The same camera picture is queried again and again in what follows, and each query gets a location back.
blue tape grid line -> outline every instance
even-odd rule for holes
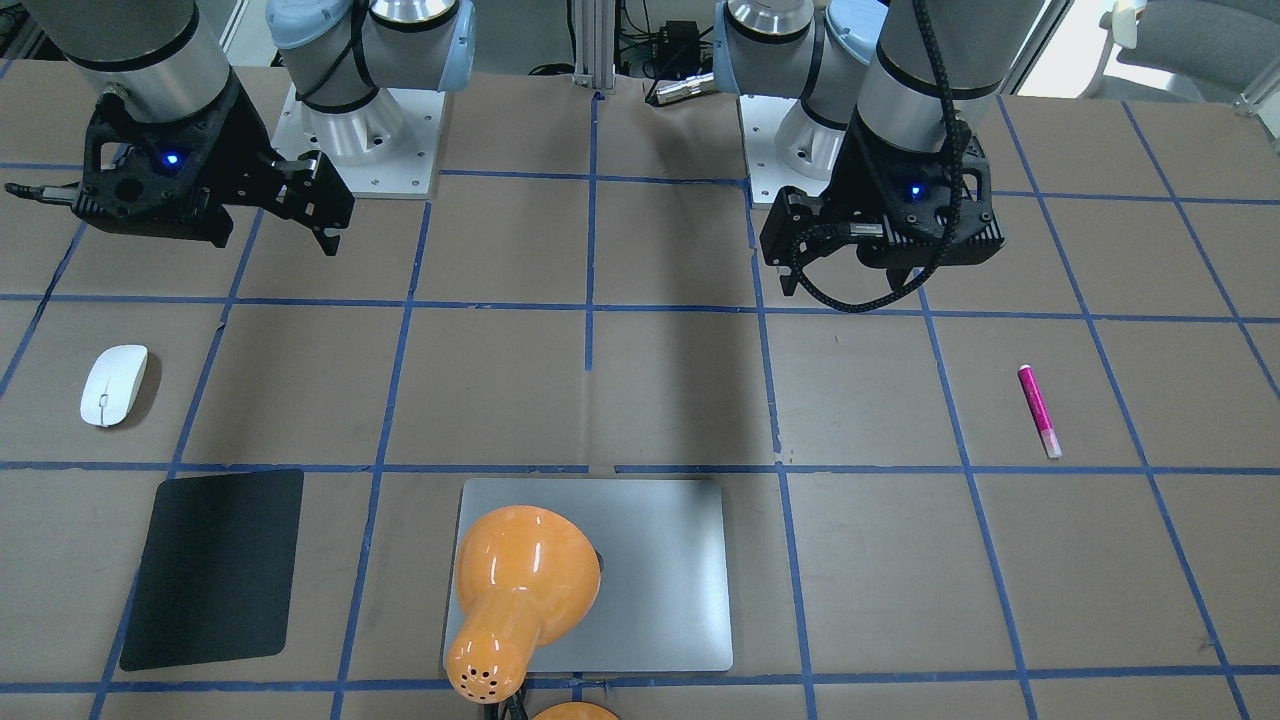
[[[1036,698],[1032,696],[1030,678],[1027,675],[1027,659],[1023,655],[1023,642],[1018,635],[1018,624],[1014,621],[1014,609],[1009,601],[1009,589],[1005,587],[1005,574],[1000,568],[1000,556],[996,553],[996,542],[991,536],[991,525],[987,521],[987,510],[982,503],[982,493],[978,491],[978,480],[969,462],[969,448],[964,442],[964,429],[960,427],[960,413],[956,410],[955,396],[951,393],[951,379],[947,377],[946,359],[942,356],[942,343],[938,341],[938,331],[929,313],[929,299],[922,287],[918,291],[920,309],[924,313],[924,327],[929,333],[929,346],[933,348],[933,360],[938,368],[938,380],[942,384],[942,397],[947,404],[947,415],[951,419],[951,433],[955,436],[956,451],[960,454],[960,465],[964,469],[965,483],[969,487],[969,500],[978,520],[978,529],[982,533],[982,544],[987,551],[987,561],[991,565],[991,577],[996,583],[996,594],[1000,598],[1000,611],[1005,618],[1005,630],[1009,633],[1009,644],[1014,656],[1014,669],[1018,673],[1018,685],[1023,691],[1023,703],[1027,706],[1027,717],[1039,720],[1036,710]]]
[[[1160,167],[1160,160],[1156,158],[1156,152],[1151,149],[1151,143],[1147,142],[1147,136],[1143,135],[1142,128],[1138,126],[1138,118],[1133,115],[1133,109],[1129,108],[1128,102],[1121,102],[1125,115],[1129,117],[1129,124],[1133,126],[1133,131],[1138,133],[1138,141],[1142,142],[1142,149],[1147,151],[1147,158],[1151,158],[1151,164],[1156,168],[1156,174],[1160,176],[1160,182],[1165,184],[1165,190],[1169,191],[1169,199],[1172,200],[1174,208],[1178,209],[1178,215],[1183,219],[1183,225],[1187,227],[1188,234],[1192,237],[1192,242],[1196,243],[1196,251],[1199,252],[1201,260],[1204,261],[1204,269],[1208,270],[1211,278],[1213,278],[1213,284],[1217,286],[1217,292],[1222,296],[1222,302],[1226,302],[1228,311],[1231,313],[1231,318],[1235,320],[1236,327],[1240,328],[1240,333],[1244,334],[1244,342],[1248,343],[1249,351],[1253,352],[1253,359],[1257,360],[1258,368],[1262,369],[1262,374],[1267,378],[1267,384],[1271,386],[1271,392],[1280,398],[1280,387],[1276,386],[1275,377],[1271,375],[1271,370],[1267,369],[1266,361],[1262,359],[1262,354],[1258,351],[1258,346],[1253,342],[1253,336],[1249,334],[1249,328],[1240,319],[1239,310],[1235,309],[1235,302],[1231,301],[1230,293],[1226,292],[1226,286],[1222,284],[1222,278],[1219,277],[1217,269],[1213,268],[1213,263],[1208,259],[1208,252],[1204,251],[1204,243],[1201,242],[1199,233],[1196,232],[1196,227],[1192,225],[1192,219],[1187,215],[1187,208],[1183,206],[1181,200],[1178,193],[1174,192],[1172,183],[1169,182],[1169,176],[1165,174],[1165,169]]]
[[[191,428],[195,427],[196,414],[200,410],[200,401],[204,397],[205,387],[209,384],[209,375],[214,368],[214,359],[218,356],[218,348],[223,342],[223,332],[227,329],[227,322],[230,319],[232,307],[236,306],[236,292],[239,290],[241,279],[244,277],[244,270],[248,268],[248,258],[253,251],[253,242],[257,240],[257,231],[262,225],[262,210],[259,210],[253,217],[253,227],[248,233],[248,241],[244,243],[244,250],[241,252],[239,265],[236,268],[236,275],[232,278],[230,288],[227,291],[227,297],[223,301],[223,311],[219,318],[218,327],[214,329],[214,337],[209,343],[209,351],[205,354],[205,364],[200,370],[200,379],[196,383],[196,389],[191,397],[191,405],[187,407],[187,416],[182,424],[182,432],[178,436],[178,442],[174,446],[173,457],[169,460],[168,477],[174,478],[178,474],[178,466],[182,462],[182,454],[186,451],[187,441],[191,438]],[[102,706],[106,703],[106,696],[111,688],[111,679],[115,675],[115,666],[120,662],[120,653],[124,651],[124,635],[129,626],[129,615],[133,614],[133,600],[138,589],[138,571],[134,571],[133,580],[129,583],[129,594],[124,600],[124,610],[120,612],[120,621],[115,628],[115,637],[111,641],[111,650],[108,652],[106,666],[102,669],[102,679],[99,683],[97,692],[93,693],[93,705],[88,711],[88,720],[99,720],[102,715]]]
[[[1213,269],[1213,263],[1210,261],[1208,254],[1204,252],[1204,246],[1201,243],[1199,236],[1196,233],[1196,228],[1192,225],[1190,218],[1187,217],[1187,209],[1183,206],[1181,201],[1179,201],[1178,193],[1174,192],[1174,186],[1169,182],[1169,177],[1165,174],[1164,168],[1160,167],[1160,160],[1156,158],[1155,151],[1151,149],[1151,143],[1147,142],[1147,137],[1138,126],[1138,119],[1134,118],[1133,110],[1129,108],[1128,102],[1121,102],[1120,105],[1124,108],[1125,115],[1129,117],[1129,123],[1133,126],[1133,131],[1137,133],[1139,142],[1142,142],[1143,150],[1147,151],[1151,164],[1156,168],[1156,173],[1160,176],[1160,182],[1162,182],[1165,184],[1165,190],[1169,191],[1169,197],[1172,199],[1174,206],[1178,209],[1178,214],[1181,217],[1183,224],[1187,227],[1187,232],[1190,234],[1192,242],[1196,243],[1196,250],[1199,251],[1201,259],[1204,261],[1204,268],[1213,278],[1213,284],[1217,286],[1217,291],[1222,295],[1222,301],[1226,302],[1226,307],[1230,310],[1231,316],[1239,320],[1240,314],[1235,309],[1235,302],[1231,301],[1231,296],[1226,292],[1226,287],[1222,284],[1221,278],[1219,278],[1217,270]],[[1267,383],[1271,386],[1271,392],[1280,398],[1280,388],[1276,387],[1275,378],[1271,377],[1271,372],[1267,370],[1266,361],[1262,360],[1262,354],[1258,352],[1258,347],[1253,343],[1253,336],[1249,334],[1249,329],[1244,325],[1244,323],[1238,322],[1236,324],[1244,334],[1244,340],[1248,343],[1249,350],[1253,352],[1253,357],[1257,360],[1258,368],[1262,370]],[[1137,438],[1137,430],[1134,430],[1134,437]],[[1138,457],[1143,465],[1148,465],[1147,456],[1140,446],[1138,446]],[[1147,480],[1151,484],[1151,492],[1156,498],[1156,506],[1160,509],[1160,516],[1165,521],[1165,528],[1169,530],[1169,539],[1172,542],[1174,551],[1178,553],[1178,564],[1181,565],[1183,573],[1187,574],[1187,583],[1190,585],[1192,597],[1196,598],[1196,607],[1199,610],[1201,618],[1204,620],[1204,628],[1208,630],[1210,643],[1212,643],[1213,651],[1217,655],[1217,661],[1222,665],[1222,670],[1226,674],[1226,684],[1231,689],[1231,697],[1235,700],[1235,707],[1240,711],[1242,720],[1249,720],[1249,710],[1244,705],[1244,696],[1240,693],[1240,685],[1235,680],[1235,674],[1231,673],[1230,662],[1226,659],[1226,650],[1222,647],[1221,637],[1213,626],[1213,619],[1210,616],[1208,605],[1204,602],[1203,593],[1201,593],[1199,583],[1196,582],[1196,574],[1192,571],[1190,561],[1188,561],[1181,539],[1178,537],[1178,529],[1174,527],[1174,519],[1169,512],[1169,506],[1160,489],[1160,483],[1156,482],[1155,475],[1148,475]]]
[[[91,460],[0,460],[0,470],[102,470],[148,473],[165,471],[170,462],[111,462]],[[371,473],[371,464],[316,465],[306,462],[180,462],[179,473],[253,473],[265,470],[298,469],[303,473]],[[960,465],[614,465],[620,475],[698,475],[698,474],[771,474],[782,469],[788,475],[845,474],[845,475],[906,475],[906,474],[964,474]],[[977,475],[1230,475],[1280,477],[1280,468],[1213,468],[1197,465],[1123,466],[1123,465],[972,465]],[[589,465],[498,465],[498,464],[444,464],[444,465],[383,465],[384,473],[404,474],[547,474],[581,475]]]
[[[791,509],[791,483],[782,464],[782,427],[778,420],[778,402],[773,384],[773,359],[769,354],[769,323],[764,311],[764,283],[760,278],[760,254],[751,224],[751,190],[742,186],[742,204],[746,213],[746,237],[751,252],[751,286],[755,292],[755,322],[760,334],[760,360],[764,372],[764,393],[769,404],[769,433],[773,437],[773,468],[778,478],[778,500],[782,506],[782,533],[787,544],[787,569],[791,574],[791,602],[795,606],[796,646],[800,653],[800,684],[804,687],[805,716],[818,720],[818,692],[813,682],[813,661],[809,653],[809,625],[805,619],[804,587],[800,582],[800,553],[796,547],[795,514]]]
[[[1276,676],[1280,665],[1234,665],[1235,675]],[[1217,665],[1158,665],[1129,667],[1048,667],[1032,669],[1032,680],[1078,680],[1097,678],[1216,678],[1222,674]],[[672,688],[672,687],[755,687],[800,685],[805,679],[795,673],[772,675],[625,675],[604,680],[586,680],[573,674],[570,678],[529,678],[531,689],[573,688]],[[872,685],[872,684],[928,684],[928,683],[989,683],[1018,680],[1016,670],[948,670],[938,673],[823,673],[812,676],[814,685]],[[113,682],[108,694],[118,693],[201,693],[201,692],[333,692],[334,680],[178,680],[178,682]],[[0,683],[3,694],[87,694],[99,683]],[[424,678],[392,678],[383,680],[348,680],[347,692],[376,691],[439,691],[453,692],[448,680]]]
[[[13,380],[14,373],[18,372],[18,364],[22,363],[22,356],[27,354],[27,347],[31,345],[31,338],[36,334],[36,327],[40,325],[40,319],[45,316],[45,309],[49,307],[49,299],[54,295],[54,288],[58,287],[58,281],[63,279],[63,273],[67,272],[67,265],[70,264],[72,256],[76,255],[76,249],[79,247],[81,240],[84,237],[84,228],[87,225],[81,223],[76,228],[76,234],[72,236],[72,241],[67,245],[67,252],[63,252],[63,259],[59,260],[58,266],[54,269],[54,275],[49,279],[49,286],[45,287],[44,295],[40,297],[40,304],[36,305],[36,311],[31,315],[31,322],[27,323],[27,329],[22,333],[22,340],[18,342],[18,350],[14,351],[13,357],[9,359],[9,365],[5,368],[4,375],[0,377],[0,398],[9,389],[9,382]]]
[[[591,140],[590,140],[590,176],[588,181],[586,199],[586,319],[582,334],[582,369],[591,372],[595,359],[595,222],[596,222],[596,196],[599,181],[596,169],[600,152],[600,101],[604,94],[591,94]]]
[[[1021,159],[1023,169],[1027,172],[1027,179],[1032,184],[1032,190],[1039,191],[1039,184],[1036,182],[1036,174],[1032,172],[1030,163],[1027,159],[1027,152],[1023,149],[1021,141],[1018,137],[1018,131],[1014,128],[1012,119],[1009,115],[1009,109],[1005,106],[1002,97],[996,99],[1000,105],[1000,111],[1005,118],[1005,124],[1009,127],[1010,136],[1014,140],[1014,147],[1018,150],[1018,156]],[[1134,123],[1134,131],[1138,132],[1137,123]],[[1170,197],[1176,197],[1172,192],[1172,187],[1165,186],[1170,191]],[[1071,270],[1071,264],[1066,258],[1066,250],[1062,246],[1061,237],[1057,233],[1057,225],[1053,223],[1053,218],[1048,211],[1048,205],[1044,202],[1043,197],[1039,197],[1041,213],[1044,215],[1044,222],[1048,225],[1050,234],[1053,238],[1053,245],[1057,247],[1059,256],[1062,259],[1062,266],[1066,270],[1068,279],[1071,283],[1071,290],[1075,292],[1076,302],[1080,305],[1080,311],[1084,315],[1089,314],[1088,305],[1084,301],[1084,295],[1080,292],[1080,286],[1075,279],[1075,273]],[[1196,601],[1196,607],[1199,611],[1201,619],[1204,623],[1204,629],[1208,632],[1208,642],[1213,646],[1213,651],[1217,655],[1219,665],[1221,666],[1221,673],[1226,678],[1228,687],[1231,691],[1231,697],[1235,700],[1235,707],[1240,714],[1242,720],[1251,720],[1249,711],[1244,706],[1244,697],[1240,694],[1239,684],[1235,680],[1235,675],[1231,671],[1230,662],[1228,661],[1226,652],[1222,648],[1222,643],[1219,638],[1217,630],[1213,626],[1213,620],[1210,618],[1208,606],[1204,603],[1204,597],[1201,593],[1199,584],[1196,582],[1196,575],[1192,571],[1190,562],[1187,560],[1187,553],[1183,550],[1181,541],[1178,537],[1178,530],[1174,528],[1172,516],[1169,514],[1169,507],[1165,503],[1164,495],[1160,491],[1160,484],[1156,482],[1156,474],[1151,469],[1151,462],[1147,460],[1146,448],[1142,445],[1142,438],[1138,434],[1138,427],[1133,420],[1133,415],[1129,413],[1129,405],[1125,402],[1124,393],[1120,389],[1120,383],[1116,379],[1115,372],[1111,366],[1111,361],[1107,357],[1106,347],[1102,343],[1102,336],[1098,333],[1097,325],[1092,318],[1085,318],[1085,324],[1089,328],[1089,334],[1093,338],[1094,347],[1098,352],[1098,360],[1102,363],[1102,369],[1106,372],[1107,382],[1111,384],[1111,392],[1115,396],[1116,405],[1120,407],[1120,414],[1124,418],[1125,427],[1129,430],[1129,437],[1133,441],[1134,450],[1138,454],[1138,460],[1146,470],[1147,484],[1151,487],[1152,496],[1156,501],[1156,506],[1160,511],[1161,519],[1165,523],[1165,529],[1169,533],[1170,543],[1174,547],[1174,552],[1178,556],[1178,562],[1183,569],[1183,574],[1187,577],[1187,584],[1190,588],[1192,597]]]
[[[387,446],[390,443],[392,421],[396,418],[396,400],[399,393],[401,372],[404,368],[404,350],[408,346],[410,325],[413,320],[413,296],[422,270],[422,255],[426,251],[426,236],[431,224],[431,204],[422,209],[422,223],[419,228],[417,250],[413,255],[413,273],[410,277],[408,291],[404,293],[403,314],[401,315],[399,337],[396,341],[396,360],[392,364],[392,377],[387,388],[387,411],[383,415],[383,432],[378,438],[378,455],[374,460],[374,477],[369,488],[369,515],[365,520],[364,539],[360,544],[360,561],[356,565],[356,582],[351,591],[351,611],[347,614],[347,632],[342,642],[342,657],[338,662],[338,678],[333,689],[333,705],[329,717],[342,717],[342,705],[346,697],[347,678],[351,673],[351,656],[356,647],[356,630],[360,626],[360,607],[365,593],[365,578],[369,573],[369,555],[374,546],[374,529],[378,520],[378,501],[381,495],[383,474],[387,471]]]
[[[41,300],[37,293],[0,293],[0,301]],[[157,305],[221,305],[223,297],[175,296],[175,295],[79,295],[54,293],[49,302],[137,302]],[[237,297],[234,305],[284,305],[284,306],[332,306],[332,307],[401,307],[401,300],[378,299],[338,299],[338,297]],[[545,310],[572,313],[718,313],[751,315],[759,310],[748,305],[663,305],[663,304],[599,304],[599,302],[488,302],[483,300],[415,300],[413,307],[460,309],[460,310]],[[829,307],[786,307],[765,306],[768,315],[840,315]],[[1207,324],[1280,324],[1280,316],[1262,315],[1144,315],[1121,313],[1042,313],[1018,310],[932,310],[934,318],[995,318],[1018,320],[1114,320],[1119,323],[1207,323]],[[922,318],[920,310],[905,307],[882,307],[868,315]]]

orange lamp base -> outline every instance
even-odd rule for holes
[[[618,720],[618,716],[589,702],[562,702],[538,714],[534,720]]]

silver cylinder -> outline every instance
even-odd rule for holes
[[[99,94],[119,90],[141,123],[186,118],[227,87],[230,65],[191,3],[37,0],[27,6],[90,86]]]
[[[956,111],[975,128],[995,99],[992,94],[956,100]],[[858,115],[881,140],[913,152],[937,152],[947,135],[940,100],[897,82],[879,59],[872,63],[858,95]]]
[[[349,113],[321,113],[302,106],[307,142],[343,165],[370,165],[397,152],[408,137],[399,102],[387,90]]]
[[[374,0],[369,12],[392,23],[417,24],[448,13],[457,0]]]
[[[735,19],[726,19],[724,24],[724,42],[739,94],[800,96],[813,64],[817,23],[800,28],[783,42],[760,42],[756,33],[737,24]]]
[[[204,24],[180,50],[154,65],[110,72],[77,64],[77,69],[99,94],[123,87],[124,106],[140,123],[169,123],[198,113],[227,87],[232,72]]]
[[[379,87],[435,90],[440,85],[458,19],[458,13],[440,14],[420,23],[370,18],[364,28],[370,77]]]
[[[814,122],[797,100],[782,118],[773,141],[786,167],[801,176],[827,181],[836,167],[845,131]]]
[[[346,108],[360,102],[372,91],[361,79],[353,53],[347,53],[333,74],[324,79],[325,72],[343,54],[349,41],[351,13],[347,13],[320,37],[297,47],[280,49],[284,67],[293,78],[293,87],[305,96],[308,105]]]
[[[63,53],[91,63],[127,63],[160,50],[182,35],[196,10],[192,0],[26,0],[23,5]]]
[[[726,9],[744,28],[769,37],[795,35],[813,22],[812,0],[728,0]]]
[[[1039,0],[927,0],[956,110],[978,127],[1027,37]],[[936,152],[946,137],[941,91],[913,4],[890,5],[876,59],[858,95],[858,115],[884,141]]]

gray chair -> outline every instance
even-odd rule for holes
[[[1170,102],[1230,102],[1280,58],[1280,1],[1148,0],[1137,23],[1137,44],[1116,60],[1174,74],[1156,90],[1103,74],[1114,29],[1103,15],[1107,44],[1082,97]]]

black mouse pad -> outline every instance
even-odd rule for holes
[[[161,483],[120,669],[284,650],[301,509],[301,470]]]

